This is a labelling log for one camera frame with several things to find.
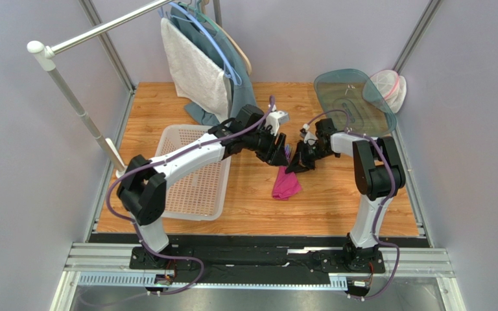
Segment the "magenta paper napkin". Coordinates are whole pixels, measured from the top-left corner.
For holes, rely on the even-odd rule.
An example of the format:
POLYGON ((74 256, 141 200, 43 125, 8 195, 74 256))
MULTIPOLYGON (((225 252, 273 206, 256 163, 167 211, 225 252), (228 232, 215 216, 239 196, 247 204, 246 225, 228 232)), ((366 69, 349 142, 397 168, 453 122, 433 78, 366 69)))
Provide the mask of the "magenta paper napkin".
POLYGON ((288 200, 302 190, 298 178, 293 172, 286 172, 287 167, 279 167, 272 189, 272 197, 276 200, 288 200))

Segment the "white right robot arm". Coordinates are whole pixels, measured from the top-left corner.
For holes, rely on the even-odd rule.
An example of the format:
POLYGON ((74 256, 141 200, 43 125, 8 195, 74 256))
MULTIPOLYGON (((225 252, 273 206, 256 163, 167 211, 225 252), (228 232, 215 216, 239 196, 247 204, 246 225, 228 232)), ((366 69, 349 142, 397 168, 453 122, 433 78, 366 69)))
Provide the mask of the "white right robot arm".
POLYGON ((392 137, 373 138, 349 128, 339 130, 330 118, 316 124, 315 133, 304 125, 305 138, 299 141, 286 171, 302 173, 315 169, 316 161, 328 156, 351 156, 355 184, 361 194, 357 218, 343 247, 342 263, 357 271, 379 257, 379 232, 388 205, 406 177, 392 137))

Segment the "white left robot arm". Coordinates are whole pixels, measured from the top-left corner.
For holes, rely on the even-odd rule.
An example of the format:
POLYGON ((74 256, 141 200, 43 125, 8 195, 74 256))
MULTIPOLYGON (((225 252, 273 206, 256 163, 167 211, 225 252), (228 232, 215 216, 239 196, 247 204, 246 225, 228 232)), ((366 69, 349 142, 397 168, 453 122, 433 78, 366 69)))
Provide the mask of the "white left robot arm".
POLYGON ((289 114, 269 105, 268 111, 244 106, 237 116, 211 127, 204 135, 180 149, 151 159, 139 155, 131 159, 126 172, 110 187, 117 191, 123 207, 145 249, 160 253, 169 245, 163 228, 168 189, 198 169, 219 163, 244 149, 262 162, 287 166, 285 134, 279 127, 289 114))

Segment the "iridescent fork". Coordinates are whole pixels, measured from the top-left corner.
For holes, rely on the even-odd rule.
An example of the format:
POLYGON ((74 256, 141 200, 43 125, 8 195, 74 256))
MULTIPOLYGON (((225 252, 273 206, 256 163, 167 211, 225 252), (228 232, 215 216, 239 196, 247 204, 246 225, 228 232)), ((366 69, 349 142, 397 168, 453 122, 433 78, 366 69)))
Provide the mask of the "iridescent fork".
POLYGON ((285 157, 287 159, 288 162, 291 161, 292 157, 292 146, 290 144, 286 144, 285 147, 284 147, 284 153, 285 153, 285 157))

